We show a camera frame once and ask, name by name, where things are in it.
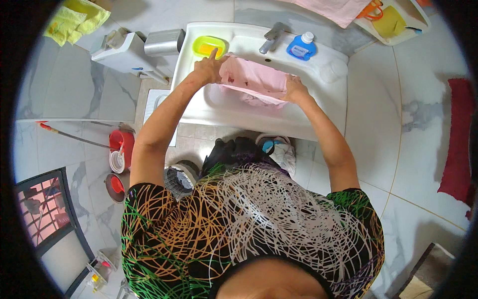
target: stainless steel tissue box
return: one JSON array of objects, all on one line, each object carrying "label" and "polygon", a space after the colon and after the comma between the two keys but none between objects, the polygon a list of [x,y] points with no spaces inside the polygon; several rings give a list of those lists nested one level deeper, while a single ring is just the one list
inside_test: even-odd
[{"label": "stainless steel tissue box", "polygon": [[152,57],[177,55],[183,46],[184,36],[183,29],[152,32],[146,38],[144,52]]}]

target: woman's right arm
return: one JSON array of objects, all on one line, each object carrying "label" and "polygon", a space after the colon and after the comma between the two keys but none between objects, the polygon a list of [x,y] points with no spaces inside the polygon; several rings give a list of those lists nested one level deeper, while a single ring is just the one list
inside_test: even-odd
[{"label": "woman's right arm", "polygon": [[355,159],[345,138],[310,96],[299,77],[287,75],[287,94],[283,100],[299,105],[311,122],[329,170],[332,192],[360,188]]}]

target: mop handle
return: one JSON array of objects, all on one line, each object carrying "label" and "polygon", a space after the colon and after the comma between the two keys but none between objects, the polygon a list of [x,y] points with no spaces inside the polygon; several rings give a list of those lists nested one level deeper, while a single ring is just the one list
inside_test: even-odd
[{"label": "mop handle", "polygon": [[50,132],[57,133],[57,134],[60,134],[60,135],[66,136],[66,137],[70,137],[70,138],[73,138],[73,139],[76,139],[76,140],[79,140],[79,141],[83,141],[83,142],[86,142],[86,143],[89,143],[89,144],[92,144],[92,145],[105,147],[105,148],[108,148],[108,149],[113,150],[113,151],[117,150],[116,148],[113,148],[113,147],[110,147],[110,146],[107,146],[107,145],[104,145],[104,144],[99,144],[99,143],[96,143],[96,142],[93,142],[93,141],[89,141],[87,139],[83,139],[83,138],[76,137],[74,135],[59,131],[59,130],[57,130],[55,128],[52,128],[49,125],[46,125],[44,123],[40,123],[40,127],[44,128],[45,130],[48,130]]}]

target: blue bottle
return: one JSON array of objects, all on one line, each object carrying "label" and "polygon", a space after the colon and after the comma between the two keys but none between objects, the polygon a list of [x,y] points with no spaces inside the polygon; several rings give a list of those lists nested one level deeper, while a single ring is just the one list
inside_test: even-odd
[{"label": "blue bottle", "polygon": [[312,43],[313,39],[311,32],[296,36],[287,47],[287,53],[300,60],[309,60],[317,52],[317,47]]}]

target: bottle label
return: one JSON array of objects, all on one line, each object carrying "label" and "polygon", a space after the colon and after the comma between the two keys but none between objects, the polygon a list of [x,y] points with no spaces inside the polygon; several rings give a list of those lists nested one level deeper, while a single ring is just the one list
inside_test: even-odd
[{"label": "bottle label", "polygon": [[300,58],[303,58],[304,55],[309,52],[309,50],[304,49],[304,48],[302,48],[302,47],[299,47],[299,46],[295,45],[295,46],[293,46],[293,47],[291,48],[291,52],[292,52],[292,54],[294,54],[295,56],[300,57]]}]

